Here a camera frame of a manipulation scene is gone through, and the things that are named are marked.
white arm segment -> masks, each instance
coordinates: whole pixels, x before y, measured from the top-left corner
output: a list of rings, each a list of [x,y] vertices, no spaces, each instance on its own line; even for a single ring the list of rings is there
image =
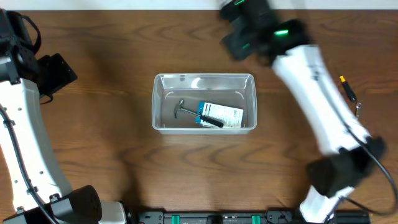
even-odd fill
[[[272,69],[287,85],[303,110],[323,155],[339,154],[338,150],[342,147],[347,150],[359,147],[346,131],[335,110],[360,140],[365,141],[369,136],[333,83],[318,46],[301,45],[290,49],[286,55],[276,58]],[[320,195],[311,186],[300,211],[307,222],[323,223],[339,198],[349,195],[353,190],[354,188],[347,187],[334,197],[328,198]]]
[[[43,203],[49,203],[53,194],[63,197],[72,192],[44,127],[37,85],[22,78],[21,83],[16,85],[1,82],[0,106],[7,108],[9,118],[15,122],[14,131],[28,176],[32,185],[37,187],[37,194]],[[11,176],[15,210],[23,207],[26,211],[37,207],[32,196],[27,194],[10,135],[3,125],[0,127],[0,146]]]

white wall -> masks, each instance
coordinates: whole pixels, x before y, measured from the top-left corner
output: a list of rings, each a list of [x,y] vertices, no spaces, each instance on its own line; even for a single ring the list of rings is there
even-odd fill
[[[0,0],[7,10],[218,9],[219,0]],[[398,0],[271,0],[276,9],[398,9]]]

green light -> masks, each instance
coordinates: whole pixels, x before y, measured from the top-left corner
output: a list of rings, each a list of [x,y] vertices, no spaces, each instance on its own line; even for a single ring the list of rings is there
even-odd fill
[[[250,44],[246,44],[245,46],[242,47],[242,49],[246,49],[248,47],[250,47]]]
[[[239,2],[235,3],[235,6],[237,6],[238,4],[244,3],[245,0],[240,0]]]
[[[288,30],[278,30],[274,32],[275,35],[286,35],[288,33],[289,33]]]

wooden table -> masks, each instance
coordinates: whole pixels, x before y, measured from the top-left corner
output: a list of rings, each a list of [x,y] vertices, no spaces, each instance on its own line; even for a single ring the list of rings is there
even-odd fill
[[[397,13],[281,13],[310,21],[333,78],[338,81],[337,68],[349,80],[363,104],[361,121],[388,143],[383,163],[398,180]],[[58,52],[78,75],[53,103],[41,106],[56,157],[74,189],[91,184],[103,200],[170,211],[296,207],[306,197],[305,165],[320,157],[317,142],[288,89],[268,69],[252,68],[258,125],[248,135],[163,136],[151,126],[158,73],[248,72],[219,44],[229,28],[217,12],[23,14],[41,30],[38,56]],[[0,183],[3,219],[14,213],[3,158]],[[391,195],[377,170],[353,198],[388,209]],[[396,217],[373,220],[392,223]]]

yellow and black screwdriver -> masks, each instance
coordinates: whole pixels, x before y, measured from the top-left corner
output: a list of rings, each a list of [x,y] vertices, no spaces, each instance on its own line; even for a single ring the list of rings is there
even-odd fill
[[[341,84],[343,85],[344,91],[347,94],[348,99],[351,102],[356,102],[356,95],[355,95],[354,91],[351,89],[351,87],[349,87],[347,80],[343,76],[340,76],[340,80],[341,80]]]

